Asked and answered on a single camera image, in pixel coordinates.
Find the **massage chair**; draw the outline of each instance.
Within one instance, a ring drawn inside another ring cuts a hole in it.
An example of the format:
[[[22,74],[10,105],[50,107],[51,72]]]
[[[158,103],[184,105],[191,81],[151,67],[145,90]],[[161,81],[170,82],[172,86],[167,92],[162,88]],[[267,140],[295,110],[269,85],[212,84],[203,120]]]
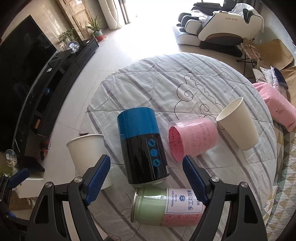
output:
[[[205,42],[216,48],[239,45],[244,38],[252,40],[263,29],[263,18],[252,6],[233,0],[225,0],[223,7],[216,3],[195,3],[191,13],[181,13],[178,21],[174,26],[178,44],[200,46]]]

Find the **blue logo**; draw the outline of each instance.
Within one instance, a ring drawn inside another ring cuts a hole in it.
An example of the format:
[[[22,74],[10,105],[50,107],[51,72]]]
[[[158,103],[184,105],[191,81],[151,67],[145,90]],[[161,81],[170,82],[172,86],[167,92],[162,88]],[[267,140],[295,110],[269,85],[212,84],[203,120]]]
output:
[[[157,150],[156,149],[151,149],[150,155],[151,156],[157,156]]]
[[[181,195],[181,196],[179,197],[179,199],[180,199],[180,201],[182,201],[182,202],[183,202],[183,201],[185,201],[185,199],[186,199],[186,198],[185,198],[185,196],[184,196],[184,195]]]
[[[153,139],[150,139],[149,141],[148,141],[148,145],[149,146],[155,146],[155,140],[153,140]]]
[[[153,162],[152,162],[153,166],[155,167],[159,167],[160,166],[160,160],[158,159],[154,159]]]

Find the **metal screw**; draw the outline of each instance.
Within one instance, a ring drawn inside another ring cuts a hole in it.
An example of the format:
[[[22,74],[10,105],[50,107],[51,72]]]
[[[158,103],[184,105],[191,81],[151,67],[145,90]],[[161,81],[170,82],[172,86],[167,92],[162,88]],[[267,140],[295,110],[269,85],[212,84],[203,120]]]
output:
[[[46,188],[50,188],[52,186],[52,182],[47,182],[47,183],[45,183],[45,187]]]
[[[76,182],[76,183],[79,183],[79,182],[81,182],[82,181],[82,177],[76,177],[75,179],[74,179],[74,182]]]
[[[214,176],[214,177],[211,177],[211,180],[215,183],[219,182],[220,181],[220,178]]]
[[[247,184],[246,182],[242,182],[242,183],[241,183],[241,186],[242,186],[243,188],[247,188],[247,187],[248,187],[248,184]]]

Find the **black canister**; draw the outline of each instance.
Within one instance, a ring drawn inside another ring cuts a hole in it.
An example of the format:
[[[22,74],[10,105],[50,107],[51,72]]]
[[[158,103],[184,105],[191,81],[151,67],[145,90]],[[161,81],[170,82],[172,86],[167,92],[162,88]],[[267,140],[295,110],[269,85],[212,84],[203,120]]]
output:
[[[156,184],[167,177],[167,161],[154,110],[138,107],[117,117],[128,182],[135,186]]]

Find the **white label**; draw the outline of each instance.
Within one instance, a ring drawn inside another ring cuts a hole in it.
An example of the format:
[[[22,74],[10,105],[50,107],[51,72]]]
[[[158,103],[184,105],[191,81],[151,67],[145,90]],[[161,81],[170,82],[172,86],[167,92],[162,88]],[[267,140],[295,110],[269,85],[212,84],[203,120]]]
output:
[[[167,188],[167,196],[165,214],[196,214],[204,210],[192,189]]]

